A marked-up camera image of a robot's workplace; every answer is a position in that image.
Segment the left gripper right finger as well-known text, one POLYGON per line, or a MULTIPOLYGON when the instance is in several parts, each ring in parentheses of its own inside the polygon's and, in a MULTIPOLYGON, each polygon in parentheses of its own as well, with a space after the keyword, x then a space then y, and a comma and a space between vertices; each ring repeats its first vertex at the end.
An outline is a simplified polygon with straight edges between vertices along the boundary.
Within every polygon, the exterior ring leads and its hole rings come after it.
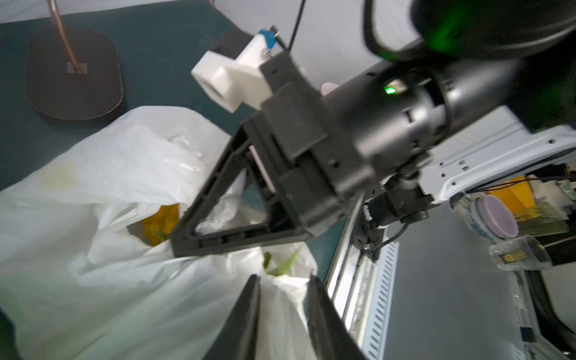
POLYGON ((358 359, 365 356, 350 336, 320 279, 307 284, 307 327, 318 359, 358 359))

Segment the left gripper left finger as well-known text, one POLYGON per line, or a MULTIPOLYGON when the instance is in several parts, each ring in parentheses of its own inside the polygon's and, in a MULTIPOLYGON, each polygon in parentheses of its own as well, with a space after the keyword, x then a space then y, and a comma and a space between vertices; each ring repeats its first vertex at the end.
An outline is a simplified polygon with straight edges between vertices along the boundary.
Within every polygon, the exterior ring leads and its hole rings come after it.
POLYGON ((252 274, 203 360, 256 358, 260 295, 260 277, 252 274))

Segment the white plastic bag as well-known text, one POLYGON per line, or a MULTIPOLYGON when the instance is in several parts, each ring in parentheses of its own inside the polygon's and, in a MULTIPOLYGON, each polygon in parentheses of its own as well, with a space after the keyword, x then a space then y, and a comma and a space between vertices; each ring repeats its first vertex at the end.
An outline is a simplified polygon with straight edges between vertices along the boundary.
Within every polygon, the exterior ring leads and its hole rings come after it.
POLYGON ((191 109, 141 106, 1 192, 1 311, 23 359, 201 359, 261 276, 258 359, 314 359, 303 244, 176 258, 128 226, 191 204, 230 136, 191 109))

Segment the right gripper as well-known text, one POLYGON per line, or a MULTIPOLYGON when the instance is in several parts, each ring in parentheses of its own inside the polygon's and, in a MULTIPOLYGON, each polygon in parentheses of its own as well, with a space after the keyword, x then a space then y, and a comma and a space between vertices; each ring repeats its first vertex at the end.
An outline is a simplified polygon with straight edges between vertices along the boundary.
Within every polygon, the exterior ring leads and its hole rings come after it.
POLYGON ((223 151, 193 205, 172 231, 175 257, 304 242, 344 218, 374 170, 319 93, 283 51, 259 66, 272 95, 223 151), (265 217, 209 229, 240 177, 265 217))

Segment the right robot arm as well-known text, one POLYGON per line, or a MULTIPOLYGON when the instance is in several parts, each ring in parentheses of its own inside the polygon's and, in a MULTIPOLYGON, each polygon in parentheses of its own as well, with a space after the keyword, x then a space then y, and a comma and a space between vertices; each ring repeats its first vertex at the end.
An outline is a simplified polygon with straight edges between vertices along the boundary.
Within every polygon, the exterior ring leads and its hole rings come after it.
POLYGON ((319 236, 380 181, 375 226, 426 218, 434 197, 418 177, 431 148, 502 105, 531 131, 575 123, 573 1, 414 1, 421 38, 396 51, 377 40, 373 9, 362 32, 381 63, 325 97, 288 49, 266 58, 261 36, 196 64, 214 102, 255 114, 172 232, 176 257, 319 236))

